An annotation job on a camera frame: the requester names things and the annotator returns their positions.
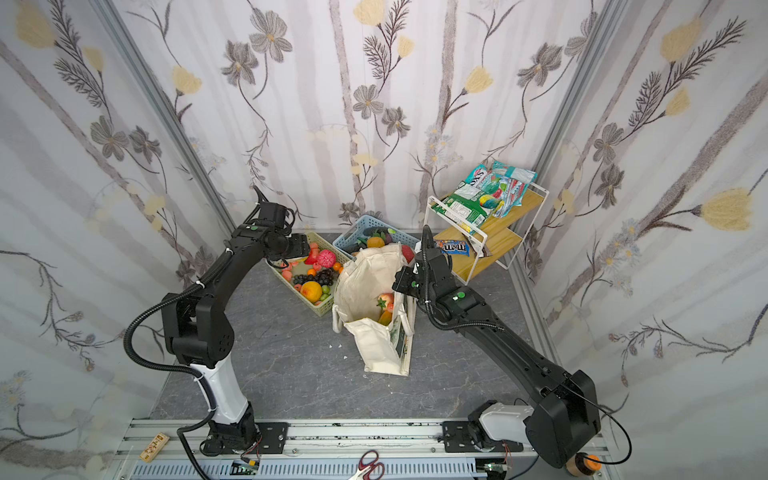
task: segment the wall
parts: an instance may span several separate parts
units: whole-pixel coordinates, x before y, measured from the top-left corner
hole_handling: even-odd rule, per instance
[[[248,3],[116,1],[235,221],[256,184],[321,231],[532,166],[603,5]]]
[[[765,2],[630,2],[545,181],[528,272],[630,480],[765,477],[767,26]]]
[[[2,2],[0,58],[0,477],[101,478],[166,377],[124,328],[224,235],[87,2]]]

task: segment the wooden shelf board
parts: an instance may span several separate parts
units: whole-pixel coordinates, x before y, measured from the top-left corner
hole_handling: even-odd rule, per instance
[[[464,234],[453,227],[438,233],[435,235],[435,238],[437,240],[466,240]],[[472,277],[474,278],[478,273],[491,266],[496,260],[502,258],[505,253],[515,248],[521,241],[522,238],[509,229],[504,229],[493,237],[489,237],[488,242],[485,245],[491,251],[491,255],[478,260],[478,264],[475,267],[475,272],[472,274]],[[475,262],[475,255],[476,253],[472,247],[469,247],[469,257],[464,255],[452,255],[453,272],[460,276],[465,282],[469,277],[469,271],[472,269],[472,264]]]

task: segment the red scissors handle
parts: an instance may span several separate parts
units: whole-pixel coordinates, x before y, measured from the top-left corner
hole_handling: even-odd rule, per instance
[[[373,460],[370,462],[367,462],[366,456],[368,456],[370,453],[374,454]],[[370,469],[362,475],[363,480],[380,480],[381,477],[384,476],[384,464],[379,462],[379,453],[376,450],[369,450],[368,452],[365,452],[362,454],[362,457],[360,457],[360,461],[357,465],[358,470],[363,470],[366,467],[370,467]]]

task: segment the orange bottle cap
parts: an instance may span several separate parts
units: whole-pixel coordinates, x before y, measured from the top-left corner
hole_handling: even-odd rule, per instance
[[[584,457],[584,465],[589,468],[590,470],[600,470],[603,468],[603,464],[593,462],[592,460],[600,460],[596,455],[587,455]]]

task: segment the shelf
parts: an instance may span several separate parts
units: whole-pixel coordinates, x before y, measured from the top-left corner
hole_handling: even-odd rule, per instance
[[[522,238],[515,232],[509,230],[509,226],[523,218],[528,212],[539,207],[543,201],[543,196],[531,191],[529,188],[523,196],[521,206],[513,207],[506,217],[490,217],[487,219],[479,229],[488,236],[485,245],[491,251],[491,255],[477,260],[474,272],[472,272],[472,265],[475,264],[476,253],[471,247],[469,249],[469,257],[464,255],[452,255],[453,273],[467,283],[469,281],[470,272],[472,272],[472,277],[475,277],[478,273],[491,266],[492,263],[500,260],[505,253],[522,242]],[[435,235],[435,238],[437,240],[466,240],[468,235],[469,233],[464,230],[450,227]],[[480,233],[475,233],[472,236],[477,240],[478,244],[482,243],[483,236]]]
[[[435,235],[436,240],[466,240],[463,233],[455,228],[449,228]],[[496,260],[499,260],[509,250],[515,248],[523,239],[520,238],[515,232],[509,229],[504,229],[500,233],[488,237],[488,242],[485,244],[491,251],[491,255],[488,257],[482,257],[478,260],[478,264],[475,267],[475,271],[472,276],[476,276],[488,268]],[[458,275],[462,280],[468,282],[469,272],[472,271],[472,265],[475,263],[475,257],[477,253],[469,247],[469,257],[465,255],[451,255],[453,259],[453,273]]]

